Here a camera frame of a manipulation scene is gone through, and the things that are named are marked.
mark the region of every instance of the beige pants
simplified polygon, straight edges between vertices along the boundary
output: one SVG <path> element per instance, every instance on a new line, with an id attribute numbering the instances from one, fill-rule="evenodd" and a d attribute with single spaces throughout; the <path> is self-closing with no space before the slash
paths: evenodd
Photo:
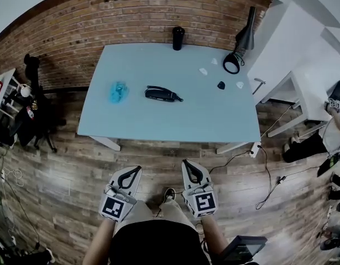
<path id="1" fill-rule="evenodd" d="M 150 220 L 168 220 L 188 225 L 195 230 L 194 225 L 188 220 L 185 214 L 183 214 L 180 206 L 175 200 L 168 199 L 161 204 L 159 208 L 163 212 L 163 218 L 153 217 L 153 212 L 148 208 L 144 201 L 138 200 L 126 218 L 121 223 L 118 223 L 115 233 L 126 225 Z"/>

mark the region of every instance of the crumpled blue plastic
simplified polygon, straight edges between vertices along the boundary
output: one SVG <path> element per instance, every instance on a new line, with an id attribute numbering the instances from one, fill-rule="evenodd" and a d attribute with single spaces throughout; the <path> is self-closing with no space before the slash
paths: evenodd
<path id="1" fill-rule="evenodd" d="M 125 82 L 113 82 L 111 85 L 110 101 L 117 104 L 123 101 L 129 93 Z"/>

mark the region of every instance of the black shirt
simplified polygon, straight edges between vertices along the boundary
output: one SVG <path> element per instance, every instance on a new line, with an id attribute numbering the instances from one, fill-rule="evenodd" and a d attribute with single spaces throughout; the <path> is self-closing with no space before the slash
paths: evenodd
<path id="1" fill-rule="evenodd" d="M 198 233 L 190 226 L 167 220 L 122 227 L 111 241 L 109 258 L 111 265 L 209 265 Z"/>

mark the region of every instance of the brick wall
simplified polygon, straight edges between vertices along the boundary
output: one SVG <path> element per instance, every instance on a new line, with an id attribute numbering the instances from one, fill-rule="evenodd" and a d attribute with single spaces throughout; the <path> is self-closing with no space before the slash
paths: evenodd
<path id="1" fill-rule="evenodd" d="M 271 0 L 45 0 L 0 35 L 0 73 L 40 56 L 44 89 L 88 86 L 104 45 L 171 43 L 182 26 L 185 44 L 233 49 L 235 35 L 257 7 L 256 27 Z"/>

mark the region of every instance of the light blue tabletop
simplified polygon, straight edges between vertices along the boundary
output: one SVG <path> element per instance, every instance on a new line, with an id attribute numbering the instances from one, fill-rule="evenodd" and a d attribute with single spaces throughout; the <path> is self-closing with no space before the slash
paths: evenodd
<path id="1" fill-rule="evenodd" d="M 195 45 L 183 45 L 180 51 L 174 51 L 172 44 L 105 46 L 89 86 L 78 134 L 136 140 L 259 141 L 247 76 L 231 75 L 222 68 L 228 53 Z M 129 88 L 127 98 L 119 104 L 110 101 L 115 81 L 126 82 Z M 225 90 L 217 88 L 220 81 Z M 147 86 L 167 88 L 183 102 L 148 99 L 144 94 Z"/>

